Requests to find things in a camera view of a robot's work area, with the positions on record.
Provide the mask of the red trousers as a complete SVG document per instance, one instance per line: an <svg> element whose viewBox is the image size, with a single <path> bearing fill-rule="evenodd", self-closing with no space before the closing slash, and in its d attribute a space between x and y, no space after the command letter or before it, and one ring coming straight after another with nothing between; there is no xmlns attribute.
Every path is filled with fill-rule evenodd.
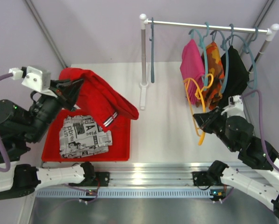
<svg viewBox="0 0 279 224"><path fill-rule="evenodd" d="M104 132L111 130L122 118L139 118L138 109L91 70L65 68L59 79L84 81L76 105L91 115Z"/></svg>

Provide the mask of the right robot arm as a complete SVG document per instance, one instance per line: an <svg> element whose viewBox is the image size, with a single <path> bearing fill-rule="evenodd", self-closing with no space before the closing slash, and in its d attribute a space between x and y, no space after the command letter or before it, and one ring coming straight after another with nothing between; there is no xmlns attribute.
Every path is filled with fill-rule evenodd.
<svg viewBox="0 0 279 224"><path fill-rule="evenodd" d="M279 153L264 139L253 135L254 126L242 116L229 116L217 107L193 115L199 128L215 134L238 159L263 176L268 184L248 178L222 161L215 160L205 176L210 186L229 185L264 204L279 219Z"/></svg>

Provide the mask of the teal hanger of pink trousers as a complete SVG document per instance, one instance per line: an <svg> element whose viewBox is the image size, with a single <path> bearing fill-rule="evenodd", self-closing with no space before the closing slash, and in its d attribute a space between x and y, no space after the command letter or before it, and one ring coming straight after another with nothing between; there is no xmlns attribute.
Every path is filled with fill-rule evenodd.
<svg viewBox="0 0 279 224"><path fill-rule="evenodd" d="M198 36L199 36L199 44L198 44L198 46L200 47L200 48L202 48L203 49L203 58L204 58L204 67L205 67L205 73L204 73L204 75L202 75L202 81L203 81L203 91L204 91L204 89L208 86L208 60L207 60L207 48L206 48L206 45L205 45L205 43L204 43L204 39L205 39L205 37L207 37L208 36L208 34L209 34L209 31L210 31L210 28L209 28L209 23L208 22L205 22L205 25L206 25L206 30L207 30L207 32L206 32L206 34L204 35L204 36L201 36L201 34L200 34L200 32L198 31L198 29L196 29L196 28L193 28L193 29L191 29L190 31L189 31L189 35L190 35L190 38L191 39L193 39L194 38L194 32L196 32L197 34L198 34Z"/></svg>

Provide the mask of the newspaper print trousers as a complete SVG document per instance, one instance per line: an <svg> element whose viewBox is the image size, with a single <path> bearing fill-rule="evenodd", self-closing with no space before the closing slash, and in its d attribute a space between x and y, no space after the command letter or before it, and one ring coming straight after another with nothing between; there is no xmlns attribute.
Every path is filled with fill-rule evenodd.
<svg viewBox="0 0 279 224"><path fill-rule="evenodd" d="M112 144L111 131L104 132L89 115L66 117L59 132L59 154L62 158L107 153Z"/></svg>

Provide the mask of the teal hanger of newspaper trousers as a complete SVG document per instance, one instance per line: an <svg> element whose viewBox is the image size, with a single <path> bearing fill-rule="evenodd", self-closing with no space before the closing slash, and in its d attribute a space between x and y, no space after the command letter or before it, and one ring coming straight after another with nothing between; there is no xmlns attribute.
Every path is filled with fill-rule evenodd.
<svg viewBox="0 0 279 224"><path fill-rule="evenodd" d="M150 71L150 75L151 75L151 82L155 83L155 71L154 71L154 18L151 18L151 37L150 37L150 41L151 41L151 71Z"/></svg>

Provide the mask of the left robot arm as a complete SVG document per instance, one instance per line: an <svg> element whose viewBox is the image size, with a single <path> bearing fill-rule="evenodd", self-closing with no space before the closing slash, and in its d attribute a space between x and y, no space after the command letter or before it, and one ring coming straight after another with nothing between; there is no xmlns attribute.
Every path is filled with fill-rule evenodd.
<svg viewBox="0 0 279 224"><path fill-rule="evenodd" d="M10 100L0 100L0 200L24 197L48 186L86 186L96 174L90 162L66 168L37 168L19 164L29 143L39 142L62 109L74 111L83 79L52 80L54 96L41 94L25 110Z"/></svg>

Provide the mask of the pink trousers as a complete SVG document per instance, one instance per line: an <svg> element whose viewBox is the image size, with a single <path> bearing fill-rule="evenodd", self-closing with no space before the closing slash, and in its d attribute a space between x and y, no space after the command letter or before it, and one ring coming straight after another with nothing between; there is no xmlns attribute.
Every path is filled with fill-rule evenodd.
<svg viewBox="0 0 279 224"><path fill-rule="evenodd" d="M194 39L191 39L184 47L181 58L180 72L183 81L187 78L192 78L196 81L199 88L202 89L204 86L202 76L205 74L205 68Z"/></svg>

